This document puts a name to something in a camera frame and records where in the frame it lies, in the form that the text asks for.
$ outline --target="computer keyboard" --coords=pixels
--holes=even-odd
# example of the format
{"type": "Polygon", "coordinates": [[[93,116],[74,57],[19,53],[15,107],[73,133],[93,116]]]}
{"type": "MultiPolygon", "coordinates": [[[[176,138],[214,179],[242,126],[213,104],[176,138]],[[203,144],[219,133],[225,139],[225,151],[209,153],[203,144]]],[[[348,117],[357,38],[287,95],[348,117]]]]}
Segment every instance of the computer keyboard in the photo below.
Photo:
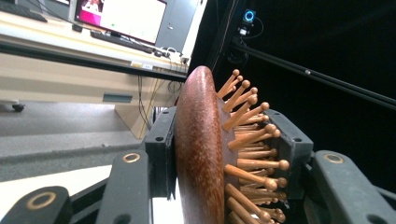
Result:
{"type": "Polygon", "coordinates": [[[115,37],[115,36],[111,36],[111,35],[104,35],[102,33],[98,33],[98,32],[95,32],[95,31],[91,31],[91,36],[93,38],[104,40],[104,41],[111,42],[111,43],[118,44],[118,45],[122,45],[122,46],[130,48],[130,49],[142,50],[142,51],[144,51],[146,53],[149,53],[149,54],[154,51],[154,48],[143,46],[143,45],[137,44],[135,42],[129,41],[127,39],[122,39],[120,37],[115,37]]]}
{"type": "Polygon", "coordinates": [[[36,21],[48,22],[38,13],[31,12],[29,8],[0,1],[0,11],[22,16],[36,21]]]}

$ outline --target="brass ring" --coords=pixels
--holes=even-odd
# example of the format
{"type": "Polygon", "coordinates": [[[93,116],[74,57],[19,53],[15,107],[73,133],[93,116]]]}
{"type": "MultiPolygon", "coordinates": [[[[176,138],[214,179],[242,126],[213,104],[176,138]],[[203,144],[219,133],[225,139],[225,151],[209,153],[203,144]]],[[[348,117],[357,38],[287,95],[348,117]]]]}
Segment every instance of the brass ring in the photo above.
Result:
{"type": "Polygon", "coordinates": [[[35,197],[29,199],[29,201],[26,204],[26,207],[30,210],[37,210],[37,209],[40,209],[40,208],[43,208],[43,207],[49,205],[50,203],[52,203],[55,200],[55,198],[56,198],[56,194],[54,192],[50,192],[50,191],[43,192],[43,193],[37,194],[35,197]],[[44,197],[44,196],[48,196],[49,198],[46,201],[44,201],[43,203],[35,204],[35,200],[37,200],[40,197],[44,197]]]}
{"type": "Polygon", "coordinates": [[[122,160],[125,162],[135,162],[140,159],[140,155],[137,153],[129,153],[122,157],[122,160]]]}
{"type": "Polygon", "coordinates": [[[325,154],[323,157],[324,157],[324,159],[326,159],[327,161],[332,162],[332,163],[343,163],[344,162],[343,158],[341,158],[340,156],[334,155],[334,154],[325,154]]]}

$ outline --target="gray floor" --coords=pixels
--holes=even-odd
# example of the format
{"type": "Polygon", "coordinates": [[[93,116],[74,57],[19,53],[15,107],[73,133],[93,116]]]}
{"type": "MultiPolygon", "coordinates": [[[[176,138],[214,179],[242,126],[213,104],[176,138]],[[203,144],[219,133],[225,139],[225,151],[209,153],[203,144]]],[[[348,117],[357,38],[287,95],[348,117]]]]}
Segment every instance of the gray floor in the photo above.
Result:
{"type": "Polygon", "coordinates": [[[141,142],[114,105],[21,103],[0,105],[0,181],[111,164],[141,142]]]}

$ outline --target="wooden massage brush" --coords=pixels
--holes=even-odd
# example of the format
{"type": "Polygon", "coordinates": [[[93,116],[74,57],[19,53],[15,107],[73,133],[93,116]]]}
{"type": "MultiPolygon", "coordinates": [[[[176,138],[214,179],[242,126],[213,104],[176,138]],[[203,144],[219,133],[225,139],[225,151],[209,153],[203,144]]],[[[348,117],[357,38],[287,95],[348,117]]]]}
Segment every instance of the wooden massage brush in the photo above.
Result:
{"type": "Polygon", "coordinates": [[[200,66],[180,93],[175,146],[185,223],[285,221],[280,209],[260,206],[286,200],[278,188],[286,187],[287,180],[270,176],[275,169],[289,169],[289,163],[276,161],[276,149],[265,144],[280,131],[262,113],[269,108],[267,103],[250,109],[257,104],[258,90],[246,91],[249,86],[234,70],[216,92],[211,71],[200,66]],[[232,91],[224,102],[222,98],[232,91]]]}

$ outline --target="circular hole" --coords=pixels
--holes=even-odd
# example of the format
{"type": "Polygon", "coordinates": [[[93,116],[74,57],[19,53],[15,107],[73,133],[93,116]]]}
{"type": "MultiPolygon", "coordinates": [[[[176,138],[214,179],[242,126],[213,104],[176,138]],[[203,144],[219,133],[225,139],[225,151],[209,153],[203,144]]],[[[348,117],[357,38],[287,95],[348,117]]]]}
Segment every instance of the circular hole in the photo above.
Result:
{"type": "Polygon", "coordinates": [[[140,155],[137,153],[130,153],[130,154],[126,154],[122,160],[125,162],[134,162],[134,161],[138,161],[140,159],[140,155]]]}
{"type": "Polygon", "coordinates": [[[119,215],[114,219],[114,224],[128,224],[131,221],[131,216],[127,214],[119,215]]]}
{"type": "Polygon", "coordinates": [[[324,155],[324,159],[326,159],[329,162],[332,163],[343,163],[344,160],[340,156],[334,155],[334,154],[326,154],[324,155]]]}
{"type": "Polygon", "coordinates": [[[27,202],[26,207],[30,210],[40,209],[52,203],[55,198],[56,194],[54,192],[43,192],[31,198],[27,202]]]}
{"type": "Polygon", "coordinates": [[[368,215],[367,219],[373,224],[388,224],[386,220],[376,215],[368,215]]]}

